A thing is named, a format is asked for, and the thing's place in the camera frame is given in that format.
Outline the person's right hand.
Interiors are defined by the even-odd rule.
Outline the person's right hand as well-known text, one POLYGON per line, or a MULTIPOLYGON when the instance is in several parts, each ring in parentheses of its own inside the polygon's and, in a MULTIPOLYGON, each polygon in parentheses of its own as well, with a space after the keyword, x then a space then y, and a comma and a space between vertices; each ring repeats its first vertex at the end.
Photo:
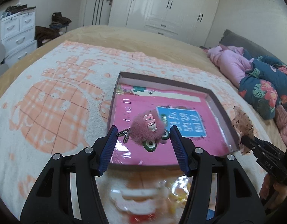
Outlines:
POLYGON ((270 174, 267 174, 264 177, 259 196, 263 199, 267 199, 269 194, 272 192, 278 192, 275 201, 283 202, 287 197, 287 186, 282 183, 278 183, 270 174))

